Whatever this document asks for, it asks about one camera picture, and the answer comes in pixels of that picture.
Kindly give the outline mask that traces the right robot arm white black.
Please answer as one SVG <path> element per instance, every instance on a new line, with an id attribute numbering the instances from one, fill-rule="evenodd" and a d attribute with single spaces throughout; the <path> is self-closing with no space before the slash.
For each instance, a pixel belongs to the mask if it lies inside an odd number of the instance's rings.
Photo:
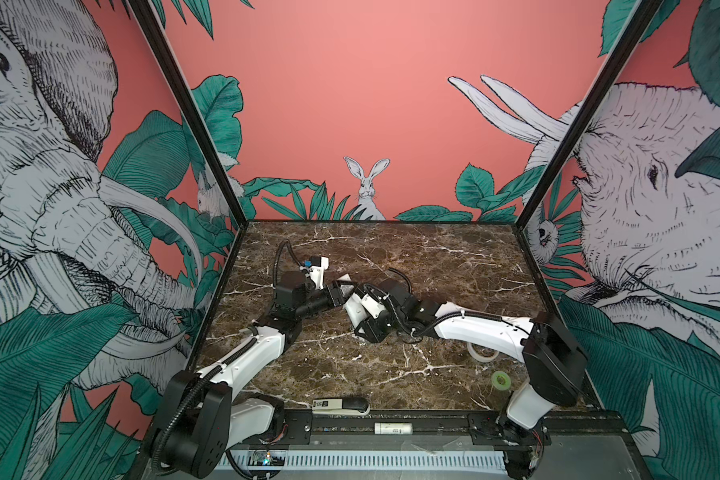
<path id="1" fill-rule="evenodd" d="M 432 297 L 418 298 L 392 279 L 361 284 L 344 303 L 354 333 L 370 343 L 391 332 L 411 338 L 462 341 L 522 363 L 526 381 L 509 397 L 489 431 L 508 445 L 541 441 L 542 419 L 555 407 L 572 407 L 582 396 L 588 355 L 555 314 L 508 317 L 471 310 Z"/>

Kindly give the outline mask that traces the white remote control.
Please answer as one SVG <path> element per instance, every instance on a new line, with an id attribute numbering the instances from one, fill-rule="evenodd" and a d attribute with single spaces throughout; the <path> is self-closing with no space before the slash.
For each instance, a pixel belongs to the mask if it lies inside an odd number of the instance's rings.
<path id="1" fill-rule="evenodd" d="M 369 317 L 368 311 L 362 304 L 360 296 L 354 292 L 355 283 L 349 274 L 344 274 L 337 279 L 344 299 L 343 308 L 347 313 L 354 331 L 357 335 L 364 335 L 363 322 Z"/>

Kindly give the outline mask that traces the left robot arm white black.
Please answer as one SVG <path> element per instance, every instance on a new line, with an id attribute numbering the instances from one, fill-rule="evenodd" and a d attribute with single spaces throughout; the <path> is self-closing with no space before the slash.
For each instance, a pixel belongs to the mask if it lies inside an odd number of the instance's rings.
<path id="1" fill-rule="evenodd" d="M 255 397 L 237 403 L 236 397 L 295 343 L 304 320 L 344 306 L 354 289 L 350 276 L 326 282 L 316 266 L 284 273 L 269 308 L 240 344 L 207 367 L 171 378 L 145 448 L 151 472 L 203 479 L 240 441 L 280 434 L 279 400 Z"/>

